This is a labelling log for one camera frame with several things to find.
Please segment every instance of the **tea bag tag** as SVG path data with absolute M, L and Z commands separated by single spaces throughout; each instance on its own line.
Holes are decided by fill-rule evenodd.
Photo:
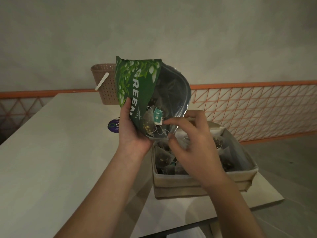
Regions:
M 163 111 L 155 108 L 154 110 L 154 124 L 162 125 L 163 124 Z

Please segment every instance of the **green tea packet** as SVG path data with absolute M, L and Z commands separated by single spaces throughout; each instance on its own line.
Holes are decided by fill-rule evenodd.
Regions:
M 115 84 L 119 105 L 132 100 L 130 118 L 151 139 L 167 139 L 177 126 L 162 121 L 184 116 L 191 98 L 189 83 L 161 59 L 126 60 L 116 56 Z

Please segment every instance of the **grey floor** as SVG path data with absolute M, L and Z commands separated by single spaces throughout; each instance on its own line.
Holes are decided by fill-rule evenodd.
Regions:
M 267 237 L 317 237 L 317 135 L 246 145 L 285 198 L 253 212 Z

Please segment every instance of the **brown plastic basket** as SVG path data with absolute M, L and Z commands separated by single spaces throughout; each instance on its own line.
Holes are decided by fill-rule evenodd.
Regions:
M 109 73 L 107 79 L 98 89 L 102 103 L 106 105 L 119 104 L 116 86 L 114 82 L 114 72 L 116 64 L 115 63 L 102 63 L 95 64 L 91 67 L 91 72 L 93 73 L 93 78 L 95 79 L 96 85 L 99 84 L 105 73 Z

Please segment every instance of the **hand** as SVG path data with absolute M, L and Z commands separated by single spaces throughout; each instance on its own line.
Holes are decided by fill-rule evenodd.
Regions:
M 120 111 L 119 147 L 117 152 L 124 152 L 132 158 L 142 160 L 153 145 L 145 135 L 135 129 L 130 119 L 131 99 L 127 98 Z
M 187 133 L 190 145 L 184 150 L 175 135 L 169 134 L 169 147 L 188 174 L 200 182 L 202 187 L 223 182 L 227 175 L 222 168 L 205 113 L 201 110 L 188 110 L 184 117 L 195 118 L 196 127 L 182 117 L 168 119 L 164 124 L 178 125 Z

